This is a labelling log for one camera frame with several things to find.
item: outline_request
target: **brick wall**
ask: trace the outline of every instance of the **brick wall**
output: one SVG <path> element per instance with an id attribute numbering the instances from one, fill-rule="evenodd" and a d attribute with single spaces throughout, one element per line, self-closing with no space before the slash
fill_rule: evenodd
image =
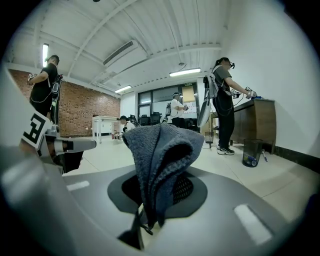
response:
<path id="1" fill-rule="evenodd" d="M 29 100 L 32 90 L 32 86 L 27 85 L 29 73 L 17 70 L 10 70 L 10 73 L 23 95 Z M 120 99 L 74 83 L 62 82 L 59 104 L 61 136 L 91 136 L 93 115 L 119 117 Z"/>

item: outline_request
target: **ceiling light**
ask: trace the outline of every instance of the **ceiling light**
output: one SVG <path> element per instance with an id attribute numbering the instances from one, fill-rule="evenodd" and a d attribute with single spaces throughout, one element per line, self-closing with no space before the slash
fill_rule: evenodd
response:
<path id="1" fill-rule="evenodd" d="M 169 76 L 176 77 L 176 76 L 181 76 L 181 75 L 186 75 L 186 74 L 199 73 L 200 71 L 201 71 L 200 67 L 197 67 L 197 68 L 192 68 L 192 69 L 169 73 Z"/>
<path id="2" fill-rule="evenodd" d="M 123 88 L 121 88 L 121 89 L 119 89 L 119 90 L 115 90 L 114 92 L 115 92 L 116 94 L 118 94 L 118 93 L 120 93 L 120 92 L 122 92 L 122 91 L 124 91 L 124 90 L 126 90 L 126 89 L 129 89 L 129 88 L 132 88 L 132 86 L 131 86 L 131 85 L 128 85 L 128 86 L 123 87 Z"/>
<path id="3" fill-rule="evenodd" d="M 42 66 L 43 67 L 47 66 L 48 49 L 49 49 L 49 44 L 44 43 L 42 46 Z"/>

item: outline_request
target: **man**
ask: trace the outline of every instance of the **man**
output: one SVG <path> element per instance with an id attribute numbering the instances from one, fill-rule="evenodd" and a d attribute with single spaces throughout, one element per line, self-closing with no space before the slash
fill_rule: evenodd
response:
<path id="1" fill-rule="evenodd" d="M 127 132 L 132 130 L 133 128 L 136 128 L 136 126 L 132 122 L 130 122 L 125 115 L 122 115 L 119 120 L 120 123 L 124 125 L 123 132 Z"/>
<path id="2" fill-rule="evenodd" d="M 230 137 L 235 128 L 235 113 L 233 98 L 231 96 L 230 87 L 236 91 L 246 94 L 249 97 L 256 97 L 255 91 L 247 91 L 239 84 L 232 80 L 229 70 L 234 64 L 226 57 L 218 59 L 215 66 L 219 66 L 214 71 L 215 82 L 219 89 L 217 96 L 212 99 L 212 103 L 216 109 L 219 118 L 219 144 L 216 147 L 219 155 L 234 155 L 235 152 L 229 148 Z M 215 92 L 214 86 L 210 87 L 210 98 Z"/>
<path id="3" fill-rule="evenodd" d="M 34 85 L 30 94 L 29 102 L 36 111 L 47 116 L 52 104 L 52 84 L 58 75 L 57 66 L 59 57 L 52 55 L 47 59 L 47 65 L 41 73 L 28 81 L 28 85 Z"/>
<path id="4" fill-rule="evenodd" d="M 171 120 L 172 124 L 179 128 L 185 128 L 185 119 L 184 119 L 184 110 L 187 109 L 187 106 L 183 106 L 179 99 L 182 97 L 182 94 L 175 92 L 173 94 L 173 100 L 171 100 Z"/>

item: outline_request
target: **gray towel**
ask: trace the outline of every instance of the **gray towel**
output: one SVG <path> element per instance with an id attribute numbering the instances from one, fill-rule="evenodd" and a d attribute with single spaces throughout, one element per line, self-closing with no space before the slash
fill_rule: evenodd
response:
<path id="1" fill-rule="evenodd" d="M 163 225 L 166 209 L 173 205 L 177 177 L 198 158 L 204 139 L 167 123 L 137 127 L 123 135 L 133 155 L 149 228 L 156 221 Z"/>

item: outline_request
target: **office chair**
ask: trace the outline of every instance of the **office chair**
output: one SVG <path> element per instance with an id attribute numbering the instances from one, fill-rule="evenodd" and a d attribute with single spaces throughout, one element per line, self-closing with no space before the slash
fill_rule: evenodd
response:
<path id="1" fill-rule="evenodd" d="M 130 121 L 132 121 L 132 120 L 137 121 L 136 116 L 134 114 L 130 115 L 129 120 Z"/>
<path id="2" fill-rule="evenodd" d="M 154 126 L 156 124 L 160 124 L 161 117 L 162 117 L 162 114 L 160 114 L 159 112 L 153 112 L 153 114 L 151 115 L 150 124 L 152 126 Z"/>
<path id="3" fill-rule="evenodd" d="M 141 115 L 139 118 L 139 123 L 142 126 L 148 126 L 150 124 L 150 117 L 148 117 L 146 114 Z"/>

